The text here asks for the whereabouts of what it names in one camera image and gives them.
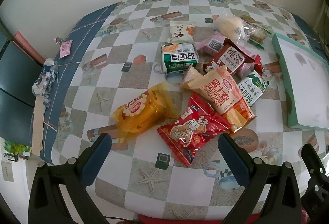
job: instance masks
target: screw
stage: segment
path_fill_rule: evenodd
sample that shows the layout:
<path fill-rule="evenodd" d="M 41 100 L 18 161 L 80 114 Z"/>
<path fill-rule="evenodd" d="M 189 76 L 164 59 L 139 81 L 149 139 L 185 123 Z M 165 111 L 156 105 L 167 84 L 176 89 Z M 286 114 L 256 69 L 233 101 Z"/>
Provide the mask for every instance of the screw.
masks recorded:
<path fill-rule="evenodd" d="M 38 167 L 39 168 L 42 168 L 44 165 L 45 165 L 45 162 L 44 161 L 38 162 Z"/>
<path fill-rule="evenodd" d="M 70 158 L 70 159 L 67 160 L 67 163 L 69 165 L 73 165 L 73 164 L 75 164 L 76 161 L 77 161 L 77 158 L 72 157 L 72 158 Z"/>
<path fill-rule="evenodd" d="M 260 165 L 260 164 L 263 162 L 263 160 L 262 160 L 261 158 L 256 157 L 256 158 L 254 159 L 254 162 L 255 162 L 256 164 Z"/>
<path fill-rule="evenodd" d="M 289 163 L 289 162 L 285 162 L 285 167 L 286 167 L 286 168 L 291 168 L 291 163 Z"/>

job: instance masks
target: table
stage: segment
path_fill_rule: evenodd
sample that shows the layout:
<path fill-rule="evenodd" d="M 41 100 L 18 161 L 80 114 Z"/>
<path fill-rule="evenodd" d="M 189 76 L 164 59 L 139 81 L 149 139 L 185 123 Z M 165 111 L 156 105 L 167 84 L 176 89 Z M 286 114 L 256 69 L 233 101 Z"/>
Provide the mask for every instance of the table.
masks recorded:
<path fill-rule="evenodd" d="M 62 164 L 79 156 L 104 130 L 115 138 L 109 115 L 165 80 L 153 67 L 161 61 L 169 20 L 195 21 L 193 37 L 200 42 L 213 33 L 215 15 L 223 13 L 257 21 L 310 47 L 292 14 L 258 0 L 126 0 L 95 11 L 88 20 L 81 19 L 69 35 L 68 39 L 73 39 L 71 55 L 57 59 L 60 82 L 45 113 L 43 154 L 47 157 L 51 152 L 53 164 Z M 245 41 L 239 45 L 260 55 L 270 87 L 251 108 L 257 118 L 235 141 L 252 157 L 267 163 L 291 162 L 303 192 L 309 175 L 298 152 L 305 143 L 312 143 L 326 167 L 329 132 L 287 126 L 289 102 L 271 37 L 266 38 L 264 51 Z M 200 61 L 207 58 L 200 53 Z M 176 85 L 170 90 L 175 104 L 184 111 L 190 93 L 181 92 Z M 171 155 L 171 150 L 156 128 L 120 146 L 114 139 L 92 186 L 97 196 L 156 218 L 222 219 L 243 187 L 236 184 L 223 161 L 217 139 L 199 150 L 189 168 L 171 158 L 167 170 L 161 170 L 154 167 L 158 153 Z M 208 163 L 217 166 L 217 178 L 206 176 Z M 266 186 L 255 212 L 260 211 L 268 190 Z"/>

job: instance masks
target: red oval logo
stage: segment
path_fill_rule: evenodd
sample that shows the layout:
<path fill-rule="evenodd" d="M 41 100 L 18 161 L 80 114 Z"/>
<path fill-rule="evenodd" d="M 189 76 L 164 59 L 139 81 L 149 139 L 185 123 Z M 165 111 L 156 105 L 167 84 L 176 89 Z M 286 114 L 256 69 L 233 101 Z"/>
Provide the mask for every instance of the red oval logo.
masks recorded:
<path fill-rule="evenodd" d="M 224 86 L 226 89 L 228 89 L 228 90 L 232 90 L 232 89 L 233 89 L 233 86 L 232 86 L 232 84 L 230 83 L 230 81 L 227 80 L 227 79 L 225 79 L 225 78 L 222 80 L 222 84 L 223 84 L 223 86 Z"/>
<path fill-rule="evenodd" d="M 142 105 L 142 102 L 138 101 L 133 107 L 131 107 L 130 112 L 131 113 L 137 112 L 141 105 Z"/>

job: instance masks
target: green and white biscuit package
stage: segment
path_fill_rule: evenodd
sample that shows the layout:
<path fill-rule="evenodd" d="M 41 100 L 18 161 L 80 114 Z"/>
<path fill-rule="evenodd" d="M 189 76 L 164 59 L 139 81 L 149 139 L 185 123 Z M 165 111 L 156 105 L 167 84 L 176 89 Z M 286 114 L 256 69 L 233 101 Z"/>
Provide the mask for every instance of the green and white biscuit package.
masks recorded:
<path fill-rule="evenodd" d="M 196 67 L 198 55 L 190 43 L 164 45 L 162 47 L 162 69 L 164 72 L 185 71 L 192 64 Z"/>
<path fill-rule="evenodd" d="M 259 99 L 268 86 L 269 84 L 256 71 L 249 73 L 239 82 L 239 90 L 249 106 Z"/>

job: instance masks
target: white tray with green rim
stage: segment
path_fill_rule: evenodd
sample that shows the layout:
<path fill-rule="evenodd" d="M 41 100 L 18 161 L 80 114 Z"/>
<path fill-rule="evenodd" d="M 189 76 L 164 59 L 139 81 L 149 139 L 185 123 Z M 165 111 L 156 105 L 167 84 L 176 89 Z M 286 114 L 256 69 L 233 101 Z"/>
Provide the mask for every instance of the white tray with green rim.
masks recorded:
<path fill-rule="evenodd" d="M 272 38 L 287 98 L 288 126 L 329 130 L 329 65 L 282 34 Z"/>

